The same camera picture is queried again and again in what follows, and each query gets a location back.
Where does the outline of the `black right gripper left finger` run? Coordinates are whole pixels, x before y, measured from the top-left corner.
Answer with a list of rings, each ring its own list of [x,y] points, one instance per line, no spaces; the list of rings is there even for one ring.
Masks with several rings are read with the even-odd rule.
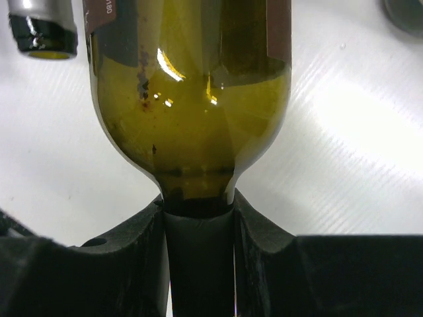
[[[2,316],[164,316],[169,265],[162,202],[66,247],[1,214]]]

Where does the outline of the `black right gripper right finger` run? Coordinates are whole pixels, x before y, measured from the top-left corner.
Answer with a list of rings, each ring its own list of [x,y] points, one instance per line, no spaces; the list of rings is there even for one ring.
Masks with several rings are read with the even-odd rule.
[[[235,194],[238,316],[421,316],[420,235],[295,236]]]

